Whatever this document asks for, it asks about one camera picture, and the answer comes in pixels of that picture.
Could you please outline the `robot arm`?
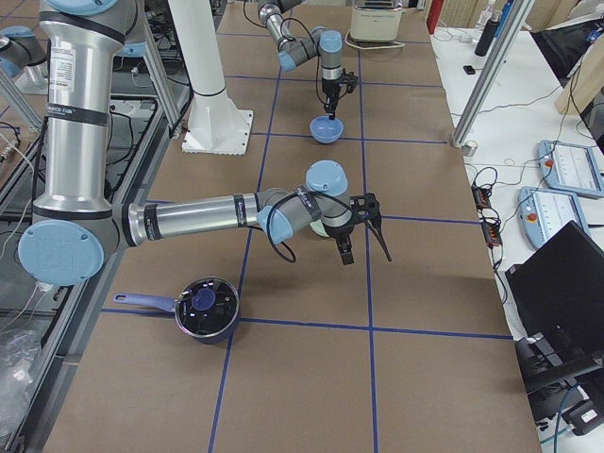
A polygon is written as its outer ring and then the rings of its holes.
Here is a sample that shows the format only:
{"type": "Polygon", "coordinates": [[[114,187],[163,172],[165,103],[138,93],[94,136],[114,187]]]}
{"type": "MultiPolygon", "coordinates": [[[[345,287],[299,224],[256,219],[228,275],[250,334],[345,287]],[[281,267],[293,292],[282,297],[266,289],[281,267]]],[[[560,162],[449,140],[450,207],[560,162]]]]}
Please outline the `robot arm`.
{"type": "Polygon", "coordinates": [[[257,13],[260,25],[265,27],[277,46],[277,58],[284,72],[319,58],[323,101],[329,120],[336,118],[336,109],[344,84],[343,38],[339,31],[318,26],[307,31],[306,38],[296,38],[286,26],[284,14],[301,1],[259,1],[257,13]]]}
{"type": "Polygon", "coordinates": [[[186,80],[167,78],[143,1],[42,1],[48,89],[42,128],[27,151],[29,200],[3,250],[33,278],[73,286],[109,258],[148,241],[259,227],[280,244],[314,222],[353,262],[351,234],[379,235],[374,196],[352,196],[344,168],[314,163],[295,189],[146,204],[170,139],[185,152],[240,156],[254,114],[227,93],[207,1],[169,1],[167,26],[186,80]]]}

